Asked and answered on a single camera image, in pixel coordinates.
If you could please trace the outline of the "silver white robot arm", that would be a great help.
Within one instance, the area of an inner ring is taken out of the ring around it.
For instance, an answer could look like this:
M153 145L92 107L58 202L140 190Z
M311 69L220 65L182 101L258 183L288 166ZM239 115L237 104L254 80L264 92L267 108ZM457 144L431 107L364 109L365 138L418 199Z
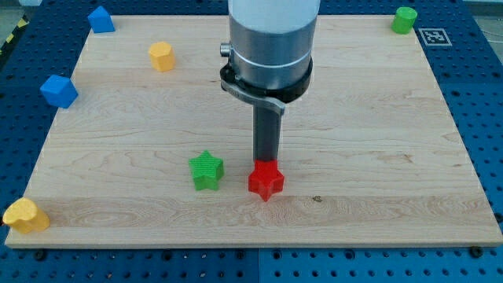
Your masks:
M253 158L278 157L286 105L300 98L313 71L314 32L320 0L232 0L227 64L221 87L253 107Z

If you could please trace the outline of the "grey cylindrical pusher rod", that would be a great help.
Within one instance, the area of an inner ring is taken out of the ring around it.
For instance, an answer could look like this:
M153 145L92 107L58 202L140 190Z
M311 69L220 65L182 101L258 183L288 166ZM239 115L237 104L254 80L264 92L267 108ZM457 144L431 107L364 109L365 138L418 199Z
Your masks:
M281 116L267 108L253 108L253 159L272 161L278 157Z

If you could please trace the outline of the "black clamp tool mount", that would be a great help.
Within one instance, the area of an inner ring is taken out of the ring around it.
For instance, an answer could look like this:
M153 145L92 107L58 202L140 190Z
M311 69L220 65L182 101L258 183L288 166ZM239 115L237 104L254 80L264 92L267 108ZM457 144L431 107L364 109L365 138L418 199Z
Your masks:
M310 59L303 77L296 83L276 90L259 88L239 79L230 63L220 69L221 88L247 104L273 111L279 116L285 113L286 105L300 98L310 85L313 71L313 60Z

